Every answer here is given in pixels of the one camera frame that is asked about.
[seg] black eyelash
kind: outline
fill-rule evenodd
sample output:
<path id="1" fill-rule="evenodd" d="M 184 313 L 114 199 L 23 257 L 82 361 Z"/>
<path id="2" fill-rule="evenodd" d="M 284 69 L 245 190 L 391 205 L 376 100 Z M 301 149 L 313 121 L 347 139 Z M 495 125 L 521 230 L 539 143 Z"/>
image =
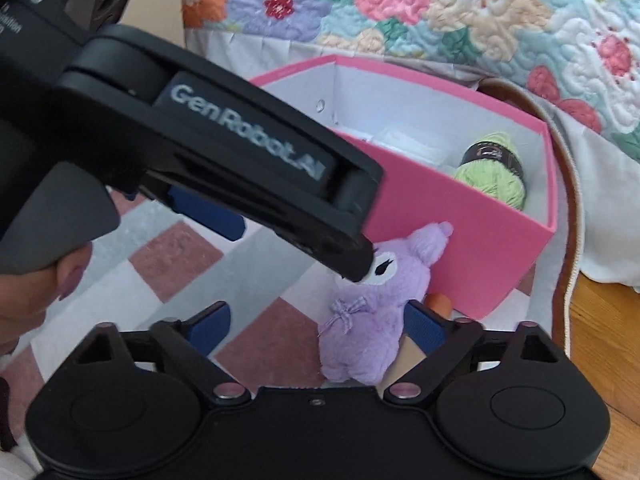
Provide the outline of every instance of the black eyelash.
<path id="1" fill-rule="evenodd" d="M 388 269 L 388 266 L 391 265 L 391 263 L 393 263 L 393 260 L 387 260 L 383 264 L 379 264 L 379 266 L 376 267 L 376 276 L 382 276 Z"/>

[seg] black label band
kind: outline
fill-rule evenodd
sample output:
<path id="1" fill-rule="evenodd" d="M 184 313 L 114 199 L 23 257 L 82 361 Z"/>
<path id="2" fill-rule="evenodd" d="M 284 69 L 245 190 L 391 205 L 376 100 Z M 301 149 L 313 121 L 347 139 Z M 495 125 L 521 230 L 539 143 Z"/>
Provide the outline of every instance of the black label band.
<path id="1" fill-rule="evenodd" d="M 511 171 L 517 176 L 524 184 L 524 173 L 522 171 L 522 165 L 518 160 L 518 157 L 507 150 L 504 146 L 496 144 L 495 142 L 476 142 L 468 150 L 466 150 L 465 156 L 462 157 L 460 166 L 474 160 L 495 160 L 500 162 L 507 170 Z"/>

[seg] purple plush toy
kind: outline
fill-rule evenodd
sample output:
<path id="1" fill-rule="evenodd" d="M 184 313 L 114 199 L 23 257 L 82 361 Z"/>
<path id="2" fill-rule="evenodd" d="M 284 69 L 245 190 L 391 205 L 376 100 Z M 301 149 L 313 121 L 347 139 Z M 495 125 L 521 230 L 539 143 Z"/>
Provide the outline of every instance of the purple plush toy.
<path id="1" fill-rule="evenodd" d="M 340 280 L 333 317 L 319 327 L 322 374 L 341 383 L 378 384 L 398 355 L 404 306 L 419 300 L 431 280 L 453 227 L 429 224 L 400 238 L 375 244 L 375 259 L 360 283 Z"/>

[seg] green yarn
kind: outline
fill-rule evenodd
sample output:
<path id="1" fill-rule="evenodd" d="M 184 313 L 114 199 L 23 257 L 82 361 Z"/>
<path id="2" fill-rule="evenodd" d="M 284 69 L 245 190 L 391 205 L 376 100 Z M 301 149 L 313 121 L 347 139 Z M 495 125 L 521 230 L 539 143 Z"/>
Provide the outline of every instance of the green yarn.
<path id="1" fill-rule="evenodd" d="M 518 156 L 511 138 L 503 132 L 491 134 L 478 140 L 478 142 L 483 141 L 500 144 L 513 155 Z M 497 160 L 472 160 L 460 166 L 454 178 L 520 211 L 524 208 L 527 195 L 524 184 Z"/>

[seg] plush toy ear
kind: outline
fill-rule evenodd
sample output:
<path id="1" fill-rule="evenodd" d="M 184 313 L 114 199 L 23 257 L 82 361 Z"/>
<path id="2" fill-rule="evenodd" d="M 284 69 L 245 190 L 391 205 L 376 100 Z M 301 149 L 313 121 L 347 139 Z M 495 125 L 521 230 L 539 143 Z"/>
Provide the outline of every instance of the plush toy ear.
<path id="1" fill-rule="evenodd" d="M 431 267 L 442 256 L 452 234 L 453 226 L 449 222 L 429 224 L 414 231 L 407 238 L 407 245 L 426 266 Z"/>

